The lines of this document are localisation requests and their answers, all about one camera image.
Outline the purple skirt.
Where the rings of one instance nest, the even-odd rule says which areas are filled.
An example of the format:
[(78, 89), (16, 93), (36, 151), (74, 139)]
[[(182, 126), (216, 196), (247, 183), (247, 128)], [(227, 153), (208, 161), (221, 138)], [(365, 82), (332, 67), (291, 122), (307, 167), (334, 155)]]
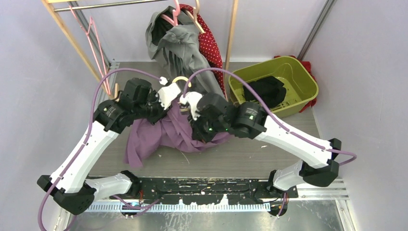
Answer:
[(142, 167), (143, 160), (160, 146), (195, 153), (224, 144), (230, 139), (231, 135), (224, 132), (217, 134), (210, 142), (193, 140), (188, 116), (180, 112), (178, 102), (174, 100), (167, 115), (154, 125), (147, 119), (134, 121), (127, 139), (124, 163), (131, 167)]

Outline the wooden hanger of purple skirt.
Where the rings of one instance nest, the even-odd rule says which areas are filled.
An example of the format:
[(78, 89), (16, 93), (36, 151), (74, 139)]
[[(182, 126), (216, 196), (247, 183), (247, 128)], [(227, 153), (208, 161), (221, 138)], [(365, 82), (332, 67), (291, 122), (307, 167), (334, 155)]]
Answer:
[(178, 96), (177, 103), (178, 103), (179, 110), (180, 110), (182, 115), (186, 115), (188, 113), (188, 111), (190, 110), (190, 107), (188, 105), (182, 104), (180, 102), (180, 98), (181, 98), (181, 95), (182, 95), (183, 90), (184, 90), (184, 86), (187, 83), (187, 81), (188, 81), (188, 78), (184, 77), (184, 76), (179, 76), (179, 77), (176, 77), (176, 78), (174, 78), (172, 80), (172, 83), (176, 83), (176, 85), (179, 87), (180, 92), (181, 92), (179, 94), (179, 96)]

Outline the black skirt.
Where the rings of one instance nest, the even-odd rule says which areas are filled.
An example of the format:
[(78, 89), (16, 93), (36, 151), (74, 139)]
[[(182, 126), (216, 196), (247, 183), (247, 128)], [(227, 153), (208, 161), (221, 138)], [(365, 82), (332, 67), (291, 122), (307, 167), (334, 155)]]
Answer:
[(248, 85), (258, 94), (269, 108), (274, 108), (285, 99), (287, 90), (284, 83), (274, 76), (267, 76)]

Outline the grey skirt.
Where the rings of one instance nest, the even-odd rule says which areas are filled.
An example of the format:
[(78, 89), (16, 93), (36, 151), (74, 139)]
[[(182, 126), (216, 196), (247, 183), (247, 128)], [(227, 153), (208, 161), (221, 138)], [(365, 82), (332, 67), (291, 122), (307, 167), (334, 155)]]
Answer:
[(209, 68), (210, 64), (199, 51), (199, 30), (192, 20), (181, 12), (178, 26), (172, 26), (161, 17), (170, 14), (170, 7), (151, 16), (145, 32), (150, 59), (156, 60), (171, 78), (189, 77), (194, 72)]

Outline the pink wire hanger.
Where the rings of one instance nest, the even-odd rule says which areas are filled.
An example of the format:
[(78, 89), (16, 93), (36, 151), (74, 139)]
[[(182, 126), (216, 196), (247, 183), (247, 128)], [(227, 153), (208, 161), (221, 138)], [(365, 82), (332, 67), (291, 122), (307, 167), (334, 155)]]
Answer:
[(93, 58), (96, 62), (97, 70), (100, 73), (101, 77), (104, 77), (108, 72), (108, 64), (105, 61), (105, 55), (102, 50), (101, 42), (96, 31), (96, 25), (93, 21), (93, 18), (90, 17), (87, 19), (85, 15), (80, 12), (78, 9), (74, 9), (74, 5), (72, 2), (69, 3), (69, 9), (72, 15), (75, 17), (77, 22), (79, 23), (80, 27), (84, 31), (88, 43), (93, 55)]

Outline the pink hanger of grey skirt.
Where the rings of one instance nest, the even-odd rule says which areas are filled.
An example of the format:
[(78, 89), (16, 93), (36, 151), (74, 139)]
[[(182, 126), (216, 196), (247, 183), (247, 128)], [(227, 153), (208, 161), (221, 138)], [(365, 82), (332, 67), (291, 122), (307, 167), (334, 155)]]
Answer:
[(178, 0), (174, 0), (175, 4), (175, 9), (172, 10), (172, 17), (169, 17), (165, 14), (161, 14), (160, 17), (170, 23), (172, 26), (177, 26), (178, 25), (178, 16), (180, 14), (181, 8), (179, 5)]

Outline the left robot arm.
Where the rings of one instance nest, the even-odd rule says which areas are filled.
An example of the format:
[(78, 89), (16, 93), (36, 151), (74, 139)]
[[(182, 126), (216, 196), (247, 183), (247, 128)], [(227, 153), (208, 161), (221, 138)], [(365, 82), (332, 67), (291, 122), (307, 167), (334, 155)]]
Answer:
[(156, 122), (179, 94), (171, 85), (154, 91), (150, 82), (133, 78), (114, 100), (100, 103), (91, 115), (88, 129), (63, 164), (51, 175), (42, 175), (37, 181), (54, 201), (73, 215), (85, 212), (93, 202), (114, 195), (129, 199), (140, 195), (138, 177), (128, 170), (105, 178), (87, 176), (104, 150), (122, 131), (137, 119)]

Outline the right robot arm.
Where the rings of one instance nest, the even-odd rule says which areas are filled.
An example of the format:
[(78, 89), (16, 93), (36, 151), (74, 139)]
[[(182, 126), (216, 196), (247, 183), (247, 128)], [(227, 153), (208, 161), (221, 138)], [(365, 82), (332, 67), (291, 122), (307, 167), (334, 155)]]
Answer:
[(337, 139), (325, 141), (310, 136), (270, 115), (259, 104), (245, 102), (234, 106), (215, 93), (188, 92), (180, 102), (190, 107), (195, 140), (209, 142), (226, 132), (275, 145), (300, 159), (290, 167), (271, 172), (267, 191), (272, 197), (278, 198), (301, 183), (327, 187), (338, 177), (339, 163), (331, 150), (341, 147)]

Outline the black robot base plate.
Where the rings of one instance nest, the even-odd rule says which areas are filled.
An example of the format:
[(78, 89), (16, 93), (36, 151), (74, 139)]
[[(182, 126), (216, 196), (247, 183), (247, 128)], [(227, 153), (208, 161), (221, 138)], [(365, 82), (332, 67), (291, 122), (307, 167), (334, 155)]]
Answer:
[(122, 199), (164, 205), (256, 205), (282, 199), (283, 192), (273, 189), (268, 179), (248, 178), (140, 178), (137, 190)]

